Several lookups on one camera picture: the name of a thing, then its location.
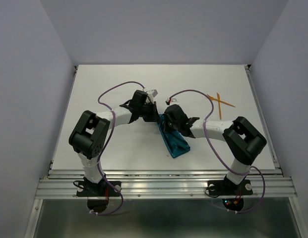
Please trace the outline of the teal cloth napkin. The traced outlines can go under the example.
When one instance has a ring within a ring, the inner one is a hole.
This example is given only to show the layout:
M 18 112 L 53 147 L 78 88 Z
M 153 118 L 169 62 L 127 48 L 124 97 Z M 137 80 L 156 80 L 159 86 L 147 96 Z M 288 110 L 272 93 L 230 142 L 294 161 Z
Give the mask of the teal cloth napkin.
M 166 120 L 163 114 L 159 114 L 160 122 L 158 122 L 158 128 L 162 135 L 162 139 L 173 159 L 184 155 L 190 151 L 190 146 L 184 137 L 176 130 L 165 131 Z

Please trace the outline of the orange plastic fork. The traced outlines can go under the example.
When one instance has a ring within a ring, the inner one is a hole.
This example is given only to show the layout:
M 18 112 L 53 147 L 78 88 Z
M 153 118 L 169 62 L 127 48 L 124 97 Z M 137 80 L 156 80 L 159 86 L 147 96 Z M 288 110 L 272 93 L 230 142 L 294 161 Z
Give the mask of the orange plastic fork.
M 236 107 L 236 106 L 234 106 L 234 105 L 232 105 L 232 104 L 230 104 L 230 103 L 228 103 L 228 102 L 225 102 L 225 101 L 223 101 L 223 100 L 221 100 L 221 99 L 219 99 L 219 98 L 214 98 L 214 97 L 212 97 L 212 96 L 210 96 L 210 95 L 208 95 L 208 94 L 207 94 L 207 96 L 208 96 L 212 101 L 216 101 L 216 102 L 219 102 L 219 103 L 228 105 L 228 106 L 230 106 L 230 107 L 234 107 L 234 108 Z

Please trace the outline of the orange plastic knife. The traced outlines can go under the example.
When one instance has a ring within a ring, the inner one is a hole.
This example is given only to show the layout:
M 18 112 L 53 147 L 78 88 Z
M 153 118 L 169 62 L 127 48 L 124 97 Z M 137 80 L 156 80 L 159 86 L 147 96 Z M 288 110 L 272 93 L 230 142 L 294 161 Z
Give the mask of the orange plastic knife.
M 221 111 L 221 102 L 220 102 L 220 94 L 217 92 L 217 102 L 218 102 L 218 110 L 219 110 L 219 118 L 222 120 L 222 111 Z

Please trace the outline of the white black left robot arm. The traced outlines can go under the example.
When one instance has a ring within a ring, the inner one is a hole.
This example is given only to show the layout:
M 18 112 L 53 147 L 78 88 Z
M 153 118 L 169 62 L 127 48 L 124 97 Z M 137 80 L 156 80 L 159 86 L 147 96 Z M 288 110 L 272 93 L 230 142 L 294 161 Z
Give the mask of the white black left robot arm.
M 84 177 L 76 180 L 78 197 L 119 197 L 120 181 L 109 182 L 101 168 L 100 157 L 109 144 L 115 127 L 130 124 L 139 118 L 145 122 L 159 122 L 156 102 L 132 100 L 102 113 L 84 111 L 70 137 L 69 144 L 81 159 Z

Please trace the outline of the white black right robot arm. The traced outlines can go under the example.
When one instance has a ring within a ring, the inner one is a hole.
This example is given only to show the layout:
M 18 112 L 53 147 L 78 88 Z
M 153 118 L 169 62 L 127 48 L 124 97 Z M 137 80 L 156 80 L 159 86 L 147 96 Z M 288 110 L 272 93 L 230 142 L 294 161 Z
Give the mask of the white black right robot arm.
M 162 132 L 172 138 L 179 133 L 181 137 L 207 139 L 216 157 L 228 170 L 223 181 L 223 188 L 228 193 L 235 193 L 241 188 L 241 182 L 267 144 L 265 137 L 244 117 L 237 117 L 233 121 L 207 121 L 187 116 L 176 119 L 162 114 L 161 123 Z M 227 143 L 234 156 L 231 166 L 225 165 L 220 158 L 211 145 L 212 139 Z

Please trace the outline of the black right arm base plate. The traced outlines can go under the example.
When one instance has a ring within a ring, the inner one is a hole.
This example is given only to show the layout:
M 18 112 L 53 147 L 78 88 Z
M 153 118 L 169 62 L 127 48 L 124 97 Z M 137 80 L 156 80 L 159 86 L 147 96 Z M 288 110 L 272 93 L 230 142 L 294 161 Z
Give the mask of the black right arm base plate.
M 210 180 L 207 182 L 205 194 L 211 197 L 235 196 L 235 195 L 253 195 L 250 180 L 244 179 L 236 185 L 230 180 Z

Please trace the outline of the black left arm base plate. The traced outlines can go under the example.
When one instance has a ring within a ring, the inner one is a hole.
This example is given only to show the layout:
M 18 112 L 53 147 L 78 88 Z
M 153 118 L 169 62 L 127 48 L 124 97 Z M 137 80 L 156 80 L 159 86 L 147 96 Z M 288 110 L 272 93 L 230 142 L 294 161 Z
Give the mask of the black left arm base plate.
M 77 188 L 77 197 L 119 197 L 119 193 L 105 181 L 92 183 L 88 180 L 75 180 L 73 185 Z

